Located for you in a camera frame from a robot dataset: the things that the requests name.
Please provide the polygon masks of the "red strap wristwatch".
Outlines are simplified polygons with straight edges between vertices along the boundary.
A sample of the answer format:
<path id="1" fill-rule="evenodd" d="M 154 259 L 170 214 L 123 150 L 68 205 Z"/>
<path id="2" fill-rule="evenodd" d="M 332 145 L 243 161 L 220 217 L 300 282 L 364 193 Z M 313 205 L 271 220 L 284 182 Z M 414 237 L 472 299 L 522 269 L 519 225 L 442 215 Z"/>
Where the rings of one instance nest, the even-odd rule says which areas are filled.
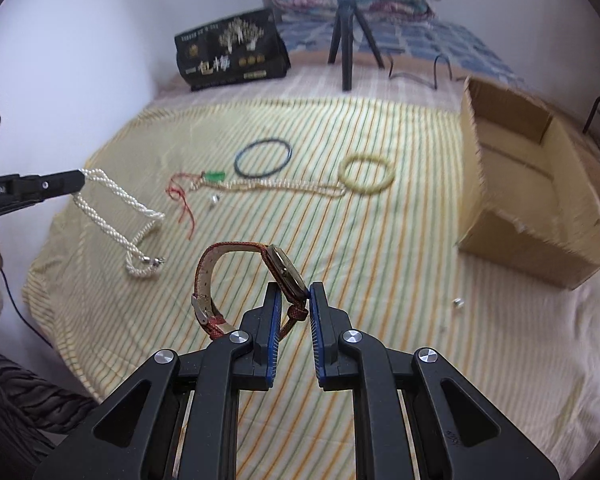
<path id="1" fill-rule="evenodd" d="M 200 256 L 193 281 L 192 307 L 200 328 L 213 340 L 236 327 L 221 309 L 232 317 L 252 309 L 257 293 L 275 283 L 283 298 L 279 338 L 285 339 L 309 315 L 310 293 L 299 271 L 282 248 L 256 242 L 219 242 Z"/>

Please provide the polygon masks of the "cardboard box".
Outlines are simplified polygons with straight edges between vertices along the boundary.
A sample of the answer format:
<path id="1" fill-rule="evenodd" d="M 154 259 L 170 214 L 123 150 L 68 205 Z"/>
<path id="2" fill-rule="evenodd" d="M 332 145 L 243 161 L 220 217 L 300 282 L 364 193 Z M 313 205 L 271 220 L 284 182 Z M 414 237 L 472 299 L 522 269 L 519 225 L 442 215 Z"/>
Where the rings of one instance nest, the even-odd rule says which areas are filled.
<path id="1" fill-rule="evenodd" d="M 566 128 L 538 100 L 464 83 L 458 247 L 565 289 L 600 270 L 600 208 Z"/>

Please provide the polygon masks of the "yellow striped cloth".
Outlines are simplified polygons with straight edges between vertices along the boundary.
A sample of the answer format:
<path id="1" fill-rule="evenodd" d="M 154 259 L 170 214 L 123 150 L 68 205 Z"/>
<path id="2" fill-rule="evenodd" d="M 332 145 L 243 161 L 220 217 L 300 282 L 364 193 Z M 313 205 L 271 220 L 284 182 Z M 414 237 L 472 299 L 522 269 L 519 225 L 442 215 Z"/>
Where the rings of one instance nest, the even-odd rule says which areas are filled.
<path id="1" fill-rule="evenodd" d="M 154 107 L 87 162 L 23 299 L 106 398 L 155 351 L 282 291 L 274 385 L 238 414 L 243 479 L 349 479 L 347 393 L 317 385 L 309 288 L 386 347 L 440 352 L 571 476 L 600 442 L 600 268 L 561 289 L 463 254 L 460 115 L 351 98 Z"/>

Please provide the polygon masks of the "yellow-green jade bangle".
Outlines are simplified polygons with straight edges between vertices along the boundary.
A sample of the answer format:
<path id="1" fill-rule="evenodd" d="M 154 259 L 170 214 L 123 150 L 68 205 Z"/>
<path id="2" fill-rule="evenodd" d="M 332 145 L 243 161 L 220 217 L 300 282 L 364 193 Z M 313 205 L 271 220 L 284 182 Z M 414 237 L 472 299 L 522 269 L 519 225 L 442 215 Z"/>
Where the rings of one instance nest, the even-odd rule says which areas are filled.
<path id="1" fill-rule="evenodd" d="M 338 165 L 338 182 L 358 195 L 380 194 L 390 188 L 395 178 L 391 160 L 377 154 L 352 153 Z"/>

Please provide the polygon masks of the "black printed gift bag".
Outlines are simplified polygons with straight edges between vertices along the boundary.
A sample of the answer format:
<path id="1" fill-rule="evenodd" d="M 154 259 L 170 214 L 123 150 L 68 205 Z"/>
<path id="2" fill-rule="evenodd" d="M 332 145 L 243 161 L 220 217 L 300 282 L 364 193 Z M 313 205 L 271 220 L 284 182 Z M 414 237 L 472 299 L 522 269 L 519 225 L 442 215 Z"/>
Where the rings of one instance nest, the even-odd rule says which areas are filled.
<path id="1" fill-rule="evenodd" d="M 284 78 L 291 68 L 269 8 L 181 32 L 174 44 L 178 71 L 193 91 Z"/>

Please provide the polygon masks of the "dark blue bangle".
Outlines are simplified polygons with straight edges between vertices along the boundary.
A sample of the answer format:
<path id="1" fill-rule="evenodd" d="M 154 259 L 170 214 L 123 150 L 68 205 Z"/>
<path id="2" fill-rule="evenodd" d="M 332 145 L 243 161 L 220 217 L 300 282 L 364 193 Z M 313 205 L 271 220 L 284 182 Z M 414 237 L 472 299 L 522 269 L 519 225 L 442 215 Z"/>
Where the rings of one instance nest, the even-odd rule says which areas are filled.
<path id="1" fill-rule="evenodd" d="M 245 179 L 265 179 L 280 174 L 291 162 L 294 149 L 281 138 L 264 138 L 241 148 L 234 158 L 234 173 Z"/>

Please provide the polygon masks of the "black tripod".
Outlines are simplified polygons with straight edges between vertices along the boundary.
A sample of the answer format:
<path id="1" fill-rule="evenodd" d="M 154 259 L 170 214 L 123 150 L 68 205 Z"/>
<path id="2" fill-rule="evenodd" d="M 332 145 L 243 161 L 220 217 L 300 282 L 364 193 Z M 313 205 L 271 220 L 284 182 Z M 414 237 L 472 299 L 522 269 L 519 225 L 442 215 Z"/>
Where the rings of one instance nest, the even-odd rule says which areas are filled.
<path id="1" fill-rule="evenodd" d="M 344 92 L 352 90 L 353 75 L 353 24 L 358 21 L 363 37 L 366 39 L 370 50 L 372 50 L 377 66 L 383 70 L 385 68 L 384 59 L 380 53 L 375 38 L 373 37 L 370 25 L 362 11 L 358 8 L 356 0 L 337 0 L 337 10 L 334 21 L 334 30 L 332 31 L 332 40 L 328 52 L 328 64 L 335 64 L 337 55 L 341 58 L 341 87 Z"/>

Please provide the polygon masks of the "blue checkered bedsheet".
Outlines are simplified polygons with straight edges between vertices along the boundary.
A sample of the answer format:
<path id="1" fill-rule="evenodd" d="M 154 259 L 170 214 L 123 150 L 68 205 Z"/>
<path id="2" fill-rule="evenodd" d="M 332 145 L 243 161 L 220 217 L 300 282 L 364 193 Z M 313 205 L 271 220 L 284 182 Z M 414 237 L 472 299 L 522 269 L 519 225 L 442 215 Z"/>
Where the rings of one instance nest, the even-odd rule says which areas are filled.
<path id="1" fill-rule="evenodd" d="M 335 20 L 293 18 L 277 24 L 289 51 L 328 50 Z M 398 55 L 432 61 L 442 54 L 452 65 L 471 73 L 521 86 L 524 81 L 468 28 L 431 20 L 426 22 L 373 22 L 370 30 L 381 54 Z"/>

